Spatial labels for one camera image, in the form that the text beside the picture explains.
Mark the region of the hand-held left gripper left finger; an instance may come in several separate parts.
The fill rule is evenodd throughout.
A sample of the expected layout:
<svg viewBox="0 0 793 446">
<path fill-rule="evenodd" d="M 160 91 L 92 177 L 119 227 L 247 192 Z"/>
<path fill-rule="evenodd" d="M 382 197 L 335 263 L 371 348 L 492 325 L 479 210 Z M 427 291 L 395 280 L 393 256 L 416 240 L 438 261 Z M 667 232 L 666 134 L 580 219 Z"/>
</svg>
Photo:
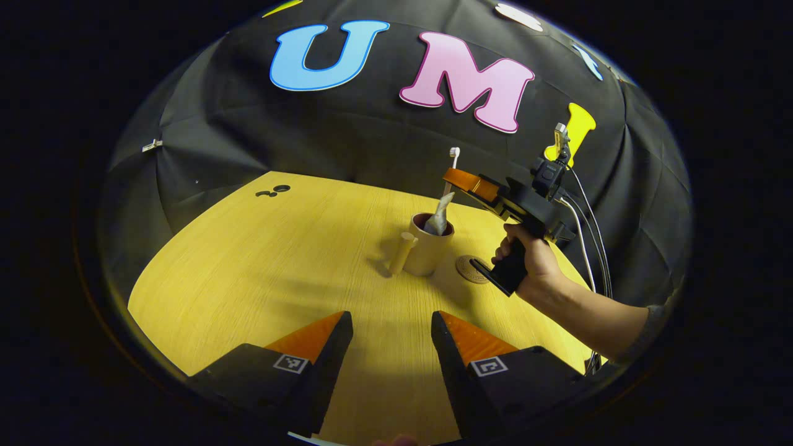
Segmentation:
<svg viewBox="0 0 793 446">
<path fill-rule="evenodd" d="M 286 428 L 319 434 L 353 338 L 349 311 L 266 346 L 243 343 L 187 378 L 199 395 Z"/>
</svg>

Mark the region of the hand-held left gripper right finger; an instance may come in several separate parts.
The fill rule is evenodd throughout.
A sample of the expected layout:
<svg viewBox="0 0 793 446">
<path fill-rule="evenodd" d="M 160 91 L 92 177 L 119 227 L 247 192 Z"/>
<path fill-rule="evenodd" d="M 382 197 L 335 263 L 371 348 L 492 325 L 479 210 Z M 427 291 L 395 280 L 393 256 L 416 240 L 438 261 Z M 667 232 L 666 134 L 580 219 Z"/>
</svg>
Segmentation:
<svg viewBox="0 0 793 446">
<path fill-rule="evenodd" d="M 444 311 L 432 314 L 431 338 L 464 438 L 527 428 L 586 388 L 585 376 L 546 348 L 517 348 Z"/>
</svg>

